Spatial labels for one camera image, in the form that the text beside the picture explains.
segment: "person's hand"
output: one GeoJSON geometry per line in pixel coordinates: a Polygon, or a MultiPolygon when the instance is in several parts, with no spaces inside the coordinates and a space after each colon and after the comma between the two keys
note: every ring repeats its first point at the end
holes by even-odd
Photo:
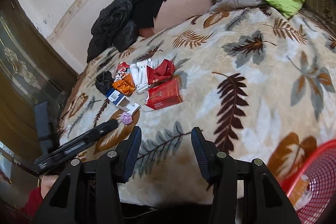
{"type": "Polygon", "coordinates": [[[44,198],[49,192],[50,188],[53,186],[55,181],[58,179],[58,175],[46,175],[42,177],[41,182],[41,196],[44,198]]]}

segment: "crumpled orange wrapper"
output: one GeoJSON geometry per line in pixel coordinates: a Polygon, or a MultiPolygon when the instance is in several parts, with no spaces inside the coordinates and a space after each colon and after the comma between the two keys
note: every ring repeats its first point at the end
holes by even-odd
{"type": "Polygon", "coordinates": [[[132,94],[135,91],[135,85],[130,73],[121,80],[114,81],[112,87],[125,95],[132,94]]]}

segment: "red mesh trash basket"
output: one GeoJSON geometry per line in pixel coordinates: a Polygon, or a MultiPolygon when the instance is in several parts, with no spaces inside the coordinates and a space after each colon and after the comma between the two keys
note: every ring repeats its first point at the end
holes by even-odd
{"type": "Polygon", "coordinates": [[[310,179],[313,195],[297,214],[302,224],[314,224],[336,192],[336,140],[319,146],[295,174],[281,183],[288,197],[303,174],[310,179]]]}

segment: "red box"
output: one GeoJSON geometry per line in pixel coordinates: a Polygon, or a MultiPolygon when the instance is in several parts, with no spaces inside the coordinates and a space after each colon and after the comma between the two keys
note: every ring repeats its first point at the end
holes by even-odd
{"type": "Polygon", "coordinates": [[[148,90],[147,107],[160,109],[182,102],[179,92],[179,81],[174,78],[168,82],[148,90]]]}

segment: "bed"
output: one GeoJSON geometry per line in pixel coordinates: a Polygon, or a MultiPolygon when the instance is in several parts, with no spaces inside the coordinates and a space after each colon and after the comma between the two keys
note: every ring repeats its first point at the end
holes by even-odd
{"type": "MultiPolygon", "coordinates": [[[[151,58],[169,59],[183,102],[144,112],[80,153],[94,160],[137,125],[142,144],[133,176],[119,185],[120,200],[161,207],[211,204],[190,132],[233,158],[260,158],[279,180],[322,143],[336,137],[336,40],[302,14],[286,20],[270,6],[220,11],[186,20],[126,51],[105,50],[80,75],[59,123],[61,144],[122,113],[95,87],[102,71],[151,58]]],[[[144,105],[147,94],[131,98],[144,105]]],[[[238,197],[242,187],[238,186],[238,197]]]]}

